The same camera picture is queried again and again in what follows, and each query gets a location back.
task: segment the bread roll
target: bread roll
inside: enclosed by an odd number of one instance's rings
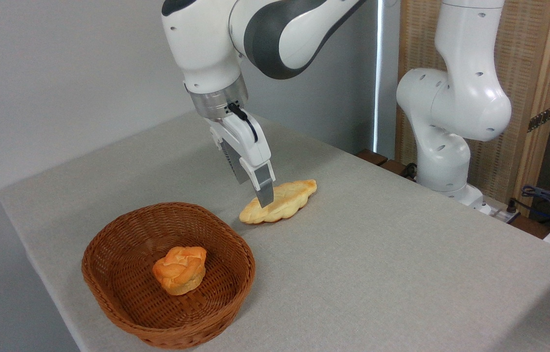
[[[305,180],[283,183],[273,187],[273,202],[260,207],[257,198],[242,210],[238,217],[244,223],[275,222],[288,219],[308,203],[308,197],[316,192],[316,181]]]
[[[199,286],[206,274],[206,250],[201,247],[173,247],[152,268],[163,289],[179,296]]]

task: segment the wooden panel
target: wooden panel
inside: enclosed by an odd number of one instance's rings
[[[531,109],[532,116],[550,107],[550,31],[547,37],[547,46],[543,57],[543,64],[540,69],[536,96]],[[519,173],[517,174],[513,196],[519,198],[523,203],[531,204],[531,198],[520,197],[521,188],[525,184],[535,185],[542,167],[545,150],[547,147],[548,135],[550,133],[550,121],[527,133],[525,146],[521,155]],[[528,214],[527,209],[521,212]]]

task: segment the brown wicker basket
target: brown wicker basket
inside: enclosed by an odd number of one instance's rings
[[[170,296],[151,268],[170,248],[201,246],[206,276]],[[199,205],[159,203],[119,216],[86,248],[82,274],[106,316],[149,345],[183,349],[228,327],[249,294],[255,261],[246,242]]]

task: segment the table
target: table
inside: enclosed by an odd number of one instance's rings
[[[196,203],[251,247],[236,320],[195,351],[549,351],[550,244],[351,154],[260,120],[276,184],[315,178],[293,218],[245,225],[253,198],[195,112],[0,191],[84,352],[159,351],[114,326],[80,263],[120,214]]]

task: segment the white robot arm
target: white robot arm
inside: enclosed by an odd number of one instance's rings
[[[271,150],[244,110],[242,56],[271,78],[300,74],[364,0],[166,0],[164,32],[184,86],[238,180],[273,202]]]
[[[470,149],[463,137],[489,141],[509,123],[511,104],[494,67],[503,2],[443,0],[436,48],[447,72],[412,69],[397,88],[418,147],[417,182],[486,213],[480,190],[466,182]]]

